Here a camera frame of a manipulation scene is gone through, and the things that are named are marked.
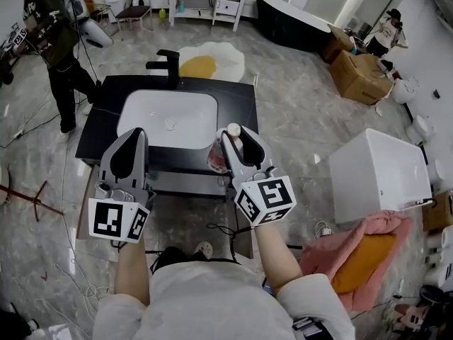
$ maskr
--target marble floor tile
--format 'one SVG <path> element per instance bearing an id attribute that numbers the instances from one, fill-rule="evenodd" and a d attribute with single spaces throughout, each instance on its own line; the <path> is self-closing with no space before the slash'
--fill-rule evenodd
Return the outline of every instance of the marble floor tile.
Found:
<path id="1" fill-rule="evenodd" d="M 391 99 L 380 101 L 376 107 L 341 98 L 328 71 L 328 65 L 312 53 L 275 45 L 266 40 L 255 26 L 242 21 L 233 33 L 231 25 L 211 26 L 205 21 L 178 20 L 168 23 L 154 19 L 153 31 L 134 30 L 125 26 L 113 36 L 115 44 L 105 49 L 86 46 L 91 64 L 100 80 L 116 74 L 147 74 L 145 64 L 157 60 L 159 49 L 179 50 L 208 41 L 229 42 L 244 53 L 245 73 L 241 82 L 253 84 L 260 134 L 272 147 L 276 161 L 292 180 L 297 207 L 288 218 L 277 223 L 288 244 L 305 245 L 314 238 L 316 223 L 323 220 L 334 232 L 333 193 L 328 157 L 365 128 L 374 128 L 407 140 L 405 128 L 410 121 L 402 106 Z M 95 79 L 83 46 L 76 47 L 81 65 Z M 29 55 L 19 60 L 13 71 L 10 86 L 0 88 L 0 145 L 6 146 L 21 129 L 24 132 L 58 114 L 50 92 L 47 70 L 42 60 Z M 76 102 L 85 99 L 76 93 Z M 97 286 L 112 285 L 117 251 L 102 239 L 75 240 L 78 217 L 90 169 L 75 159 L 81 131 L 86 122 L 82 109 L 76 112 L 77 129 L 68 145 L 57 144 L 59 118 L 34 129 L 0 148 L 0 162 L 8 164 L 11 187 L 35 195 L 44 181 L 48 182 L 40 198 L 55 208 L 62 208 L 62 218 L 39 209 L 40 221 L 35 221 L 31 206 L 14 198 L 0 206 L 0 273 L 1 303 L 14 301 L 18 309 L 36 318 L 43 327 L 63 324 L 69 327 L 73 339 L 86 339 L 91 334 L 92 320 L 86 312 L 84 298 L 71 280 L 59 272 L 55 264 L 74 272 L 76 282 L 86 290 L 80 268 L 71 262 L 76 251 L 88 282 Z M 8 115 L 4 111 L 8 106 Z M 229 256 L 229 238 L 206 224 L 231 223 L 230 202 L 212 199 L 181 198 L 161 195 L 156 199 L 151 220 L 144 229 L 148 250 L 162 250 L 175 245 L 190 254 L 198 242 L 210 240 L 214 255 Z M 415 294 L 424 273 L 423 232 L 419 210 L 409 213 L 415 225 L 410 240 L 386 274 L 379 301 L 395 293 L 404 278 L 405 295 Z M 240 262 L 257 277 L 264 278 L 256 238 L 251 236 L 253 259 L 238 255 Z M 147 257 L 149 265 L 155 255 Z M 49 305 L 35 301 L 45 298 L 72 322 L 56 313 Z M 358 339 L 387 339 L 379 308 L 357 318 Z M 47 333 L 48 339 L 54 334 Z"/>

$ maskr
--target black faucet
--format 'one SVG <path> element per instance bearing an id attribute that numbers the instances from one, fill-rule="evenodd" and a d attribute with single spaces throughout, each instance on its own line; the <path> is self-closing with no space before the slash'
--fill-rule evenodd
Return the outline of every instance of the black faucet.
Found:
<path id="1" fill-rule="evenodd" d="M 166 62 L 147 62 L 147 69 L 167 69 L 168 88 L 176 89 L 179 84 L 179 53 L 173 50 L 160 49 L 157 55 L 167 57 Z"/>

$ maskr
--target black cap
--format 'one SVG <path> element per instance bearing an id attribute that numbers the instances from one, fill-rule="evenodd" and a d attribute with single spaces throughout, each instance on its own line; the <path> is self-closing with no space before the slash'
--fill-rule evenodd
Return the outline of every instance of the black cap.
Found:
<path id="1" fill-rule="evenodd" d="M 390 11 L 387 11 L 387 13 L 390 15 L 391 18 L 396 19 L 397 21 L 401 21 L 401 13 L 393 8 Z"/>

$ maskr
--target white bottle cap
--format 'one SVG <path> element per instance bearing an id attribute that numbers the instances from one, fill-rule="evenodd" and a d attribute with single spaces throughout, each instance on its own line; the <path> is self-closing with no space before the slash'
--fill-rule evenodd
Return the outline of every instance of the white bottle cap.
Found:
<path id="1" fill-rule="evenodd" d="M 239 126 L 237 123 L 230 123 L 226 128 L 228 135 L 230 135 L 232 138 L 239 137 L 239 135 L 241 134 L 241 126 Z"/>

